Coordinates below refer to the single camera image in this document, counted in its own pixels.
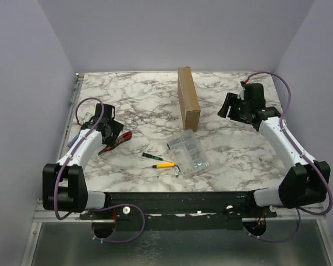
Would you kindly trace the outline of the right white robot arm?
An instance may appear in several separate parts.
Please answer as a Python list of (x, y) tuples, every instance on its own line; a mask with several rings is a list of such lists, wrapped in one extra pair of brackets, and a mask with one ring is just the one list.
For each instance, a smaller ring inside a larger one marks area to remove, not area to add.
[(308, 155), (285, 128), (277, 108), (266, 106), (264, 87), (260, 83), (242, 84), (237, 95), (227, 93), (218, 116), (251, 125), (268, 140), (280, 157), (287, 173), (277, 187), (259, 189), (244, 202), (248, 216), (256, 217), (267, 206), (298, 208), (326, 199), (330, 166)]

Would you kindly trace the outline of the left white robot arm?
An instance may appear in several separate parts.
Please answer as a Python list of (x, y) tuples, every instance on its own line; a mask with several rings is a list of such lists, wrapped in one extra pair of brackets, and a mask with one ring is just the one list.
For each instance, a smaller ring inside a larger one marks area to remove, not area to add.
[(113, 145), (122, 130), (123, 124), (115, 121), (115, 107), (97, 103), (94, 116), (81, 126), (69, 151), (56, 163), (44, 166), (44, 209), (76, 213), (92, 209), (101, 219), (111, 214), (105, 193), (87, 189), (84, 169), (95, 151)]

